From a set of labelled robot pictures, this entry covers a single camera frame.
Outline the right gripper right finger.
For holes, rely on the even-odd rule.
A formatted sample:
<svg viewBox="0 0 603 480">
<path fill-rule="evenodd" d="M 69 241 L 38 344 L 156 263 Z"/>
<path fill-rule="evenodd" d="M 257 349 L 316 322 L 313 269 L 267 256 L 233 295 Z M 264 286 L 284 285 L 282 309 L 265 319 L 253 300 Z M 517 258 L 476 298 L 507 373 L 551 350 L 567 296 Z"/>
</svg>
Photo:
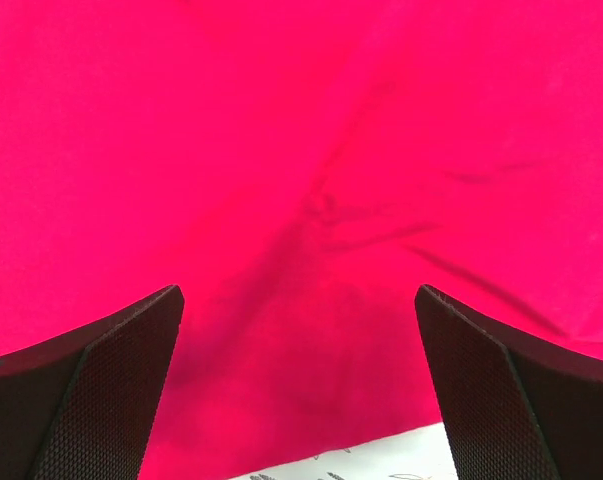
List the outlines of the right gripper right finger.
<svg viewBox="0 0 603 480">
<path fill-rule="evenodd" d="M 603 360 L 423 285 L 420 337 L 460 479 L 603 479 Z"/>
</svg>

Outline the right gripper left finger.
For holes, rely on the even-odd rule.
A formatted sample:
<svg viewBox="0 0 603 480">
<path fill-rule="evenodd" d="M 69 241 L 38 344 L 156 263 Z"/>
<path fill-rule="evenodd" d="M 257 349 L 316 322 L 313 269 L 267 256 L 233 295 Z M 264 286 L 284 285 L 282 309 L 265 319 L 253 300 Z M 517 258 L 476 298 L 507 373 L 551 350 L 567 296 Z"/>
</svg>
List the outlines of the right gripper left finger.
<svg viewBox="0 0 603 480">
<path fill-rule="evenodd" d="M 171 285 L 0 356 L 0 480 L 137 478 L 183 309 Z"/>
</svg>

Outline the magenta t shirt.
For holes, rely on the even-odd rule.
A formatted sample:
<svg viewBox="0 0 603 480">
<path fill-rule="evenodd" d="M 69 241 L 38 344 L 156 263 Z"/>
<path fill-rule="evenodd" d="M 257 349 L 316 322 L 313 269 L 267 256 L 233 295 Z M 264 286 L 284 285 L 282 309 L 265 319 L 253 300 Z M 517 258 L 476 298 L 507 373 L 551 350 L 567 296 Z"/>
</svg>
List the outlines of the magenta t shirt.
<svg viewBox="0 0 603 480">
<path fill-rule="evenodd" d="M 437 422 L 423 284 L 603 359 L 603 1 L 0 1 L 0 355 L 170 284 L 145 479 Z"/>
</svg>

